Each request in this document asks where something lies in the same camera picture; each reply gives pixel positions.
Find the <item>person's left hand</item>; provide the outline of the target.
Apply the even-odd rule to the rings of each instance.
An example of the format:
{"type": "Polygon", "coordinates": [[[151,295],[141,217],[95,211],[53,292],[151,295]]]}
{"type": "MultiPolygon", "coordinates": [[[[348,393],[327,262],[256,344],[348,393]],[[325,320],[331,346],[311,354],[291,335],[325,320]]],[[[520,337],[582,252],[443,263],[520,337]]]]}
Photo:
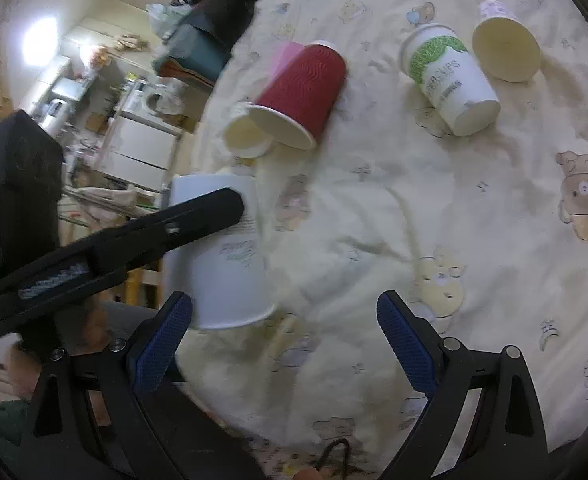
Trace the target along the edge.
{"type": "Polygon", "coordinates": [[[55,350],[62,351],[63,356],[77,356],[99,352],[111,341],[107,313],[96,296],[82,306],[58,311],[53,327],[52,347],[40,348],[36,342],[21,339],[6,352],[7,377],[19,399],[31,400],[43,361],[51,361],[55,350]]]}

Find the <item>person's right hand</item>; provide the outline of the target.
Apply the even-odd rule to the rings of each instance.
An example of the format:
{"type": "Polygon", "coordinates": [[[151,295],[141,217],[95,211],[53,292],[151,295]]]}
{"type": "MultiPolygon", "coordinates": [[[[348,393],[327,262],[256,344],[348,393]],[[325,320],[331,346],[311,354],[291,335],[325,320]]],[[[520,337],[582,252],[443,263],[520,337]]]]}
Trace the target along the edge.
{"type": "Polygon", "coordinates": [[[320,471],[315,468],[306,468],[297,471],[292,480],[324,480],[320,471]]]}

